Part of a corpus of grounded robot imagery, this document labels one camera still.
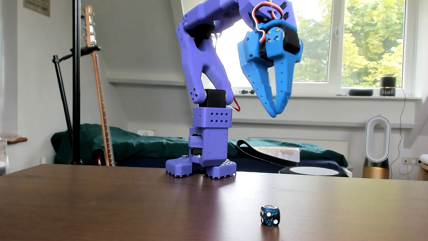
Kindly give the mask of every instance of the bed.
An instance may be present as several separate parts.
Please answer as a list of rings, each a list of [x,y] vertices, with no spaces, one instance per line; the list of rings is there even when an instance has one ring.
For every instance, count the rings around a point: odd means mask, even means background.
[[[92,165],[92,151],[103,148],[99,124],[80,125],[80,158],[84,165]],[[113,152],[118,166],[165,168],[165,162],[188,155],[187,139],[179,137],[140,136],[117,127],[110,128]],[[246,140],[253,146],[295,147],[300,149],[298,166],[319,166],[341,171],[348,166],[346,158],[335,151],[310,143],[294,143],[275,139]],[[257,160],[236,146],[237,140],[228,142],[228,158],[237,163],[237,171],[278,173],[283,166]],[[55,163],[69,164],[71,148],[66,131],[51,138],[56,152]]]

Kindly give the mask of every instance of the guitar headstock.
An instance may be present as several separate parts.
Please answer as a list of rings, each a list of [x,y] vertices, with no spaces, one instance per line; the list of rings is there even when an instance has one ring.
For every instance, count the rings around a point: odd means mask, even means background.
[[[94,26],[95,26],[94,12],[92,11],[91,5],[87,5],[85,7],[84,19],[85,19],[84,29],[86,31],[86,34],[84,34],[84,36],[86,35],[86,45],[88,47],[97,45],[97,39],[95,38],[95,30],[94,30]]]

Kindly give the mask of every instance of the power outlet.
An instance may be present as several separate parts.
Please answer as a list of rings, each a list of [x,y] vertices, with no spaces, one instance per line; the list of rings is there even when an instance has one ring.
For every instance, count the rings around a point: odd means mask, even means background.
[[[415,163],[415,165],[418,164],[419,158],[417,157],[402,157],[401,158],[401,164],[402,165],[413,165],[413,161]]]
[[[138,130],[137,134],[140,136],[154,136],[155,131],[154,130]]]

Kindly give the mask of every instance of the blue die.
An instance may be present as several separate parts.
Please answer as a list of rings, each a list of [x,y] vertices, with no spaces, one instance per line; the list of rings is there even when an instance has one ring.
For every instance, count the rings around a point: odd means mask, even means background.
[[[260,209],[260,221],[266,226],[278,226],[281,216],[279,208],[274,205],[263,205]]]

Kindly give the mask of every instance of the air purifier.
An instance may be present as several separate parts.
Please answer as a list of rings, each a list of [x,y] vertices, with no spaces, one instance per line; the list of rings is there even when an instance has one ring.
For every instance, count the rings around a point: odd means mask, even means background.
[[[380,156],[374,156],[374,148],[379,147],[374,143],[375,126],[380,124],[385,132],[383,139],[383,153]],[[366,159],[363,166],[363,178],[389,179],[389,142],[391,138],[391,124],[382,116],[376,116],[370,119],[366,125],[366,143],[364,152]]]

